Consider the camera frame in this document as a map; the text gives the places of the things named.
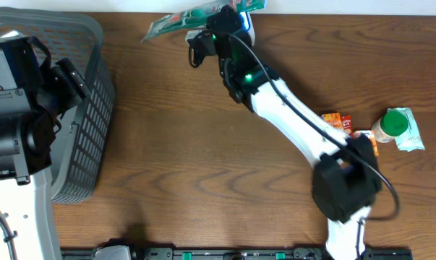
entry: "green plastic package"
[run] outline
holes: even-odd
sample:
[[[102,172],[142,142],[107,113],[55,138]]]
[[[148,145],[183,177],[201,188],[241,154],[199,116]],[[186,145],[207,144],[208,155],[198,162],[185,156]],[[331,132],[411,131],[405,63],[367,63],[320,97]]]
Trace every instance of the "green plastic package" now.
[[[183,12],[169,14],[152,22],[142,41],[184,28],[204,26],[208,17],[218,13],[226,5],[237,12],[250,12],[265,8],[266,0],[215,0]]]

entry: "wood grain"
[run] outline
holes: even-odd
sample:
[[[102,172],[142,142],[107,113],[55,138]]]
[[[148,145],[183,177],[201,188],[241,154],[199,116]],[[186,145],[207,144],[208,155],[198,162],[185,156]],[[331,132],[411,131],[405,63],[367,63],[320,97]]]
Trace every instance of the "wood grain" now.
[[[178,247],[322,244],[326,221],[311,169],[272,125],[228,96],[216,57],[187,61],[185,32],[140,42],[161,14],[89,14],[104,30],[118,92],[92,198],[54,205],[62,247],[109,238]],[[425,151],[380,145],[397,220],[368,223],[372,246],[436,259],[436,17],[255,15],[256,53],[315,112],[351,114],[366,129],[386,108],[410,107]],[[387,191],[373,215],[393,206]]]

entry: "white wall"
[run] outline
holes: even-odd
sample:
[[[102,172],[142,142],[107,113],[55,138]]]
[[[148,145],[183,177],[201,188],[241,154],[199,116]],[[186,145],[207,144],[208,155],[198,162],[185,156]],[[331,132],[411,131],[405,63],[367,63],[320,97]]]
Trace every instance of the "white wall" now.
[[[81,12],[179,12],[210,0],[0,0],[0,7]],[[436,15],[436,0],[268,0],[265,13]]]

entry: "basket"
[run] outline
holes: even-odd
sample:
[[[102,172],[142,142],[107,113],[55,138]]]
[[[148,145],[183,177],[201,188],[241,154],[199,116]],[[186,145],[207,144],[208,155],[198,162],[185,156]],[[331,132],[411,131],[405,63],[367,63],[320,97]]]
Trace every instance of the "basket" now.
[[[115,89],[101,58],[102,28],[83,14],[0,8],[0,36],[11,30],[38,37],[53,63],[70,59],[92,92],[59,119],[62,129],[51,145],[52,201],[82,202],[95,188],[115,102]],[[45,58],[40,50],[35,52],[39,61]]]

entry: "white bottle with green cap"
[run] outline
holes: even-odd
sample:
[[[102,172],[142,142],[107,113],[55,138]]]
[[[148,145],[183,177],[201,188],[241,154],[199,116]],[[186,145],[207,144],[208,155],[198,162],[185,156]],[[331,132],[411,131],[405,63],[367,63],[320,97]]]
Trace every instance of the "white bottle with green cap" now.
[[[396,110],[389,110],[386,115],[374,123],[372,130],[377,142],[387,143],[402,135],[408,126],[405,115]]]

